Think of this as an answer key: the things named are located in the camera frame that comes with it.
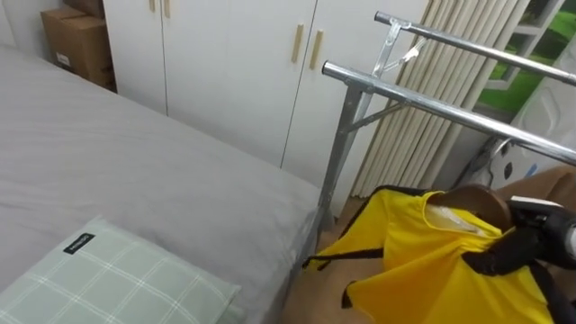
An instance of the cardboard box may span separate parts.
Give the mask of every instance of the cardboard box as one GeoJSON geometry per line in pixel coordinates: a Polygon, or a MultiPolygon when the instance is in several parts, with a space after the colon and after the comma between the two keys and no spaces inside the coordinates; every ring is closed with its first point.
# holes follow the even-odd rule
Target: cardboard box
{"type": "Polygon", "coordinates": [[[54,63],[115,91],[106,22],[65,7],[41,13],[54,63]]]}
{"type": "Polygon", "coordinates": [[[64,0],[64,4],[93,17],[104,19],[104,3],[102,0],[64,0]]]}

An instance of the mattress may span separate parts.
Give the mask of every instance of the mattress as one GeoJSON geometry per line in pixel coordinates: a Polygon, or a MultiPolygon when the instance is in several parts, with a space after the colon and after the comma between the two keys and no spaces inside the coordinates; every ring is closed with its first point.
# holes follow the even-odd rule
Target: mattress
{"type": "Polygon", "coordinates": [[[276,321],[318,188],[15,49],[0,71],[0,290],[102,216],[276,321]]]}

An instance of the metal rail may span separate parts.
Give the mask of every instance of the metal rail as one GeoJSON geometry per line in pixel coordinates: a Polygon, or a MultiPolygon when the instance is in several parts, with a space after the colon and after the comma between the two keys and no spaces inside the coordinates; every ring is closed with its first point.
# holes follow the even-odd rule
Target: metal rail
{"type": "Polygon", "coordinates": [[[487,48],[417,23],[407,22],[386,13],[378,12],[374,19],[377,22],[389,24],[392,28],[388,33],[386,42],[382,47],[381,55],[371,75],[331,62],[326,62],[322,69],[322,74],[343,81],[347,85],[347,91],[336,136],[332,145],[328,169],[320,193],[317,218],[315,220],[317,223],[325,220],[327,216],[330,215],[329,207],[332,201],[332,195],[336,189],[336,183],[340,176],[342,166],[346,162],[358,129],[378,121],[390,113],[397,112],[403,106],[415,107],[477,131],[497,135],[503,139],[511,139],[515,144],[526,149],[576,166],[576,151],[570,148],[565,148],[548,139],[519,130],[505,123],[494,121],[474,112],[467,112],[460,107],[443,103],[429,96],[418,94],[397,85],[390,85],[380,80],[383,72],[381,67],[386,66],[383,60],[388,59],[391,50],[390,47],[398,37],[399,28],[425,38],[441,41],[462,50],[468,50],[487,58],[497,59],[509,63],[512,66],[551,77],[572,86],[576,86],[576,75],[558,68],[548,67],[547,65],[531,61],[527,58],[521,58],[503,51],[487,48]],[[373,94],[386,96],[398,103],[364,118],[366,108],[370,104],[370,98],[373,94]]]}
{"type": "Polygon", "coordinates": [[[393,17],[387,13],[378,12],[376,13],[374,19],[378,23],[385,23],[388,25],[398,22],[400,23],[401,28],[406,32],[411,32],[434,41],[441,41],[445,44],[457,47],[458,49],[467,50],[472,53],[480,54],[487,58],[497,59],[498,61],[508,63],[511,66],[533,71],[541,75],[556,79],[558,81],[562,81],[571,86],[576,86],[576,75],[568,73],[566,71],[562,71],[555,67],[549,67],[546,64],[534,62],[533,60],[530,60],[528,58],[522,58],[507,52],[482,46],[469,40],[464,40],[455,37],[454,35],[451,35],[449,33],[428,28],[418,23],[406,22],[400,18],[393,17]]]}
{"type": "Polygon", "coordinates": [[[519,130],[500,121],[494,121],[475,112],[467,112],[457,106],[443,103],[432,97],[419,94],[412,90],[397,85],[391,85],[366,73],[358,72],[350,68],[341,67],[331,62],[326,62],[322,73],[337,80],[344,81],[350,86],[363,92],[383,95],[400,103],[406,103],[411,107],[419,108],[427,113],[432,113],[457,122],[469,128],[501,137],[511,139],[516,145],[530,149],[549,158],[554,158],[564,163],[576,166],[576,151],[558,145],[548,139],[541,138],[524,130],[519,130]]]}

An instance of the yellow shirt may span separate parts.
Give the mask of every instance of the yellow shirt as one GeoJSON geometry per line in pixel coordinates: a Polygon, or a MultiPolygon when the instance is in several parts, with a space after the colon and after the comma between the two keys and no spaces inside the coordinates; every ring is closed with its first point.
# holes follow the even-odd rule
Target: yellow shirt
{"type": "Polygon", "coordinates": [[[500,239],[499,229],[468,211],[452,210],[477,231],[439,228],[428,198],[377,191],[346,234],[305,264],[321,269],[331,258],[377,257],[384,273],[351,283],[345,297],[376,323],[552,323],[534,269],[503,276],[475,273],[463,260],[500,239]]]}

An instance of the plaid pillow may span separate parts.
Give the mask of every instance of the plaid pillow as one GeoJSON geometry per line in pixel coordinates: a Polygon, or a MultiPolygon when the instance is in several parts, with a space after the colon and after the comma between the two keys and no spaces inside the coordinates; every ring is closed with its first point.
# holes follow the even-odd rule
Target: plaid pillow
{"type": "Polygon", "coordinates": [[[0,295],[6,324],[233,324],[239,287],[91,221],[0,295]]]}

